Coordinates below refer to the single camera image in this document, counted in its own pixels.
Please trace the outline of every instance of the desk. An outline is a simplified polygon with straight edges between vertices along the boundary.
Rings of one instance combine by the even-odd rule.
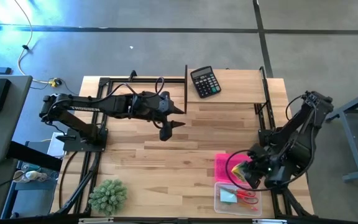
[[[243,72],[242,75],[248,77],[240,77],[234,82],[241,83],[241,80],[247,78],[256,81],[261,79],[258,70]],[[232,78],[218,76],[219,83],[225,83],[225,77]],[[80,95],[96,96],[99,78],[84,77]],[[263,90],[261,81],[255,83],[260,85],[256,88]],[[268,86],[276,125],[282,126],[287,122],[285,107],[288,104],[284,81],[271,78]],[[131,83],[131,87],[135,91],[154,91],[154,84],[151,83]],[[253,88],[244,89],[242,94],[249,95],[252,100],[239,103],[236,101],[238,98],[230,97],[235,92],[222,87],[220,95],[232,101],[191,102],[194,99],[190,95],[191,88],[188,85],[187,114],[169,116],[169,120],[181,121],[186,125],[175,128],[172,138],[167,142],[159,141],[158,129],[152,123],[108,118],[108,145],[102,153],[97,185],[105,179],[121,179],[127,186],[128,200],[117,217],[254,218],[214,211],[213,166],[215,154],[247,149],[258,142],[259,119],[253,103],[264,103],[264,93],[253,91]],[[175,105],[183,110],[183,83],[166,83],[164,90],[170,92]],[[120,88],[117,94],[128,92],[128,89]],[[91,113],[75,114],[83,121],[91,122]],[[62,170],[69,156],[65,157]],[[64,202],[78,185],[83,158],[84,153],[79,152],[67,169],[62,192]],[[302,206],[313,213],[305,176],[290,184],[290,189]],[[85,207],[87,194],[88,189],[85,189],[81,211]],[[273,218],[270,192],[262,192],[262,206],[261,217]],[[57,210],[58,190],[51,211]],[[92,211],[92,216],[103,215]]]

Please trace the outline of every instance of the plastic container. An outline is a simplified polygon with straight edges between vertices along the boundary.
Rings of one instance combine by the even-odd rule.
[[[240,184],[241,187],[250,188],[247,184]],[[215,183],[215,196],[214,196],[214,209],[217,213],[227,213],[233,215],[253,215],[253,216],[261,216],[262,214],[262,195],[260,192],[255,192],[255,197],[258,198],[258,203],[255,205],[249,205],[246,203],[239,203],[239,199],[237,199],[237,203],[228,203],[221,202],[220,194],[221,187],[225,187],[227,189],[237,190],[238,187],[228,183],[216,182]]]
[[[215,182],[225,182],[225,183],[231,183],[231,181],[228,179],[226,175],[226,161],[229,158],[231,154],[216,154],[215,155]],[[244,155],[244,154],[237,154],[233,158],[230,159],[228,170],[229,175],[232,178],[232,180],[235,181],[235,183],[243,184],[243,181],[239,180],[234,174],[231,173],[231,170],[234,166],[240,164],[244,161],[251,161],[250,157]]]

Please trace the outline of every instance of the green succulent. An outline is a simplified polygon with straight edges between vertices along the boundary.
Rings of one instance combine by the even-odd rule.
[[[101,185],[93,189],[88,201],[92,209],[111,216],[124,208],[125,200],[127,200],[127,188],[123,186],[121,180],[104,180]]]

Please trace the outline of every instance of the red scissors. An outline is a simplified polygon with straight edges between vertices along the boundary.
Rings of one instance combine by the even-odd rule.
[[[242,200],[247,204],[255,205],[259,202],[259,199],[256,197],[255,192],[241,190],[241,189],[233,190],[233,189],[227,189],[225,187],[221,187],[221,189],[234,194],[238,199]]]

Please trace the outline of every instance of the pink sponge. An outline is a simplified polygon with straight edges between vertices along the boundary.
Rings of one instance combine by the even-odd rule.
[[[216,182],[225,182],[230,183],[231,181],[226,175],[225,166],[226,161],[229,158],[230,154],[216,154],[215,155],[215,181]],[[243,183],[243,181],[239,180],[234,174],[231,173],[231,170],[234,166],[240,164],[244,161],[251,161],[250,157],[244,155],[244,154],[237,154],[233,158],[230,159],[228,171],[230,177],[236,182],[236,183]]]

